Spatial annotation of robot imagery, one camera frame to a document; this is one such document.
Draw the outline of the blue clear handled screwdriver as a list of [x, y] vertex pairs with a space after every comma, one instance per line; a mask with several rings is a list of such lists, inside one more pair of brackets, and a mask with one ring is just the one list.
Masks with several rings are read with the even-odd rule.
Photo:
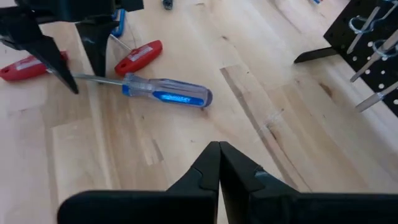
[[133, 73], [127, 73], [122, 80], [76, 73], [73, 77], [96, 82], [118, 85], [123, 95], [142, 96], [164, 103], [206, 108], [213, 101], [213, 94], [205, 86], [181, 82], [166, 78], [146, 79]]

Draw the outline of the black metal peg board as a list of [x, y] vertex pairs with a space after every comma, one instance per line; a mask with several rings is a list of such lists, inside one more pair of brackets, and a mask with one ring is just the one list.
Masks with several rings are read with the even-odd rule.
[[[346, 53], [356, 37], [356, 34], [349, 28], [349, 20], [356, 16], [367, 18], [376, 7], [376, 3], [377, 0], [351, 0], [323, 36], [330, 46], [304, 52], [294, 62], [300, 63], [332, 55], [340, 55], [355, 72], [360, 70], [374, 53], [371, 47], [372, 41], [386, 40], [398, 29], [397, 7], [386, 20], [377, 23], [372, 32], [362, 36], [352, 53]], [[383, 6], [376, 17], [382, 17], [391, 6], [392, 4]], [[389, 59], [382, 58], [377, 60], [360, 78], [374, 93], [385, 90], [395, 82], [398, 82], [398, 55]], [[398, 89], [389, 93], [382, 101], [398, 117]]]

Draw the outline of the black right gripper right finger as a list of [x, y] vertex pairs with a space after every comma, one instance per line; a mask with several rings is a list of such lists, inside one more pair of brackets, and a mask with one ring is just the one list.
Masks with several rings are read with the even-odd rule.
[[398, 194], [305, 193], [221, 142], [220, 184], [232, 224], [398, 224]]

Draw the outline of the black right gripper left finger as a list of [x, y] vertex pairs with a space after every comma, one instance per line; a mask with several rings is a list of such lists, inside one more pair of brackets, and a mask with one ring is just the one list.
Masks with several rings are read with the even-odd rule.
[[211, 142], [164, 191], [87, 190], [59, 207], [58, 224], [215, 224], [220, 143]]

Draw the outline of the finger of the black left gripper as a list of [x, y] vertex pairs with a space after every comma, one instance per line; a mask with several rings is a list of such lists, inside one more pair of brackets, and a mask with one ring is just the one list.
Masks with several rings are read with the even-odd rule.
[[84, 46], [93, 72], [98, 77], [106, 76], [106, 48], [108, 38], [116, 21], [81, 21], [76, 23], [76, 29]]
[[71, 90], [78, 86], [53, 38], [43, 35], [32, 12], [19, 6], [0, 8], [0, 42], [15, 50], [35, 56]]

